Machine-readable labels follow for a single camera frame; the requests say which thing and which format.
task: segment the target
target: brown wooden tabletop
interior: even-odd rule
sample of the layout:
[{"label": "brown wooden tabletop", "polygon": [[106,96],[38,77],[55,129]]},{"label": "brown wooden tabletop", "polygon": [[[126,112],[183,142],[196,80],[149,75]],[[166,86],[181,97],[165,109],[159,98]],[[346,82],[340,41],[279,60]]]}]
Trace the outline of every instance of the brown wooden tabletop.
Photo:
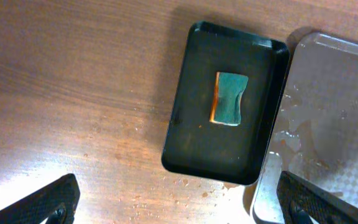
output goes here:
[{"label": "brown wooden tabletop", "polygon": [[188,29],[358,42],[358,1],[0,1],[0,209],[67,173],[75,223],[248,223],[252,189],[160,155]]}]

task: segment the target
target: gray tray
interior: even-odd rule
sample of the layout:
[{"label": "gray tray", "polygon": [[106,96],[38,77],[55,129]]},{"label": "gray tray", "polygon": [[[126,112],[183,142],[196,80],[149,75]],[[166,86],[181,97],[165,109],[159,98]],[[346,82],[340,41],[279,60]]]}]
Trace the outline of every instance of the gray tray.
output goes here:
[{"label": "gray tray", "polygon": [[284,223],[282,170],[358,208],[358,45],[315,33],[295,50],[252,216]]}]

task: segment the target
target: wood grain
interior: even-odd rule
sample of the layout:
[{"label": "wood grain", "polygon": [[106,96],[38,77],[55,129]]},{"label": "wood grain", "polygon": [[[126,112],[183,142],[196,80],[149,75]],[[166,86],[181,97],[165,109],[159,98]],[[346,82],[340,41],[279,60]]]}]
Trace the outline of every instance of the wood grain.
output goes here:
[{"label": "wood grain", "polygon": [[75,223],[250,222],[244,187],[160,163],[198,20],[358,42],[358,1],[0,1],[0,209],[73,172]]}]

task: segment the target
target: green sponge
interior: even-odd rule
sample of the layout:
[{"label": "green sponge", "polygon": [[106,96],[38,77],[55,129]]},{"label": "green sponge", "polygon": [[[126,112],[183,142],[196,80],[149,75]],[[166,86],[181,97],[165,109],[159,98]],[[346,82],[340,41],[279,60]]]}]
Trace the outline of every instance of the green sponge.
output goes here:
[{"label": "green sponge", "polygon": [[247,83],[248,77],[245,75],[227,72],[216,74],[210,122],[229,126],[241,123],[240,102]]}]

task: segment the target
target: wooden surface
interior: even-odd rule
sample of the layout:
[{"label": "wooden surface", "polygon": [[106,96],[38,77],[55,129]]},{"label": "wooden surface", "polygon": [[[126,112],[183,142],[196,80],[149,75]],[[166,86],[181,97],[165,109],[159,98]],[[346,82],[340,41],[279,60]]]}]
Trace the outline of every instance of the wooden surface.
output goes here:
[{"label": "wooden surface", "polygon": [[72,172],[75,223],[249,222],[251,190],[160,163],[198,20],[358,42],[358,1],[0,1],[0,209]]}]

